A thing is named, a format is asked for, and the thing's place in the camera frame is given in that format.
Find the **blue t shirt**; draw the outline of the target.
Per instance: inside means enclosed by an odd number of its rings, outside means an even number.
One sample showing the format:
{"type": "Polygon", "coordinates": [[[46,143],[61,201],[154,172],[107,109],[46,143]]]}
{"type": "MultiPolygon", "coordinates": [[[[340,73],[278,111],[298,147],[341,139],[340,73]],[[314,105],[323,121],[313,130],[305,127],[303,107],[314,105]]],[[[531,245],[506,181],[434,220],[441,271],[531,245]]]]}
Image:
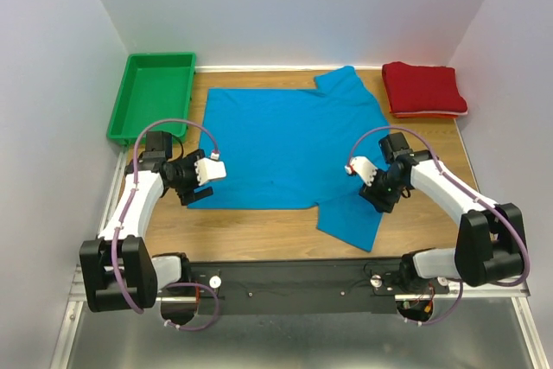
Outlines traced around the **blue t shirt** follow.
{"type": "Polygon", "coordinates": [[[353,67],[315,77],[314,89],[212,88],[200,148],[216,143],[227,176],[193,209],[318,207],[319,230],[370,251],[382,216],[346,174],[351,150],[385,166],[387,121],[353,67]]]}

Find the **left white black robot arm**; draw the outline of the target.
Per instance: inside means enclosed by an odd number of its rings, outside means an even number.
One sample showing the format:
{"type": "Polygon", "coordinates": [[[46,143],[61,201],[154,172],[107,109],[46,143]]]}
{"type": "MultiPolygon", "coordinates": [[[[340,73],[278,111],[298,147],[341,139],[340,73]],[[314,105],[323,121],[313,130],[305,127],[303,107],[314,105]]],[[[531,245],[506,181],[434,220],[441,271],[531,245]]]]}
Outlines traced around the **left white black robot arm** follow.
{"type": "Polygon", "coordinates": [[[124,171],[124,191],[105,228],[85,241],[79,260],[88,307],[93,312],[154,306],[158,293],[185,294],[192,282],[188,258],[182,253],[151,257],[145,244],[157,202],[174,190],[183,206],[213,194],[210,182],[226,177],[217,153],[203,150],[173,156],[172,134],[148,132],[145,150],[124,171]]]}

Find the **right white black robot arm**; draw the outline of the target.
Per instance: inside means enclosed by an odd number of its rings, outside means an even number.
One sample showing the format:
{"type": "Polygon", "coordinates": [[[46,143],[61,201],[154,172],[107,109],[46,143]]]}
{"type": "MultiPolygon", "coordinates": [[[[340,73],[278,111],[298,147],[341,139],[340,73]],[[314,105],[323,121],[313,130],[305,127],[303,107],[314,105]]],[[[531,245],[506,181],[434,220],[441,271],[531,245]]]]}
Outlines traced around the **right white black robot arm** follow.
{"type": "Polygon", "coordinates": [[[349,175],[363,182],[360,196],[379,213],[391,213],[401,198],[418,190],[426,194],[458,226],[452,249],[413,251],[401,258],[397,281],[410,293],[439,277],[471,287],[512,287],[530,273],[521,210],[500,204],[468,186],[439,160],[431,148],[414,151],[398,130],[381,138],[387,165],[378,168],[365,156],[351,155],[349,175]]]}

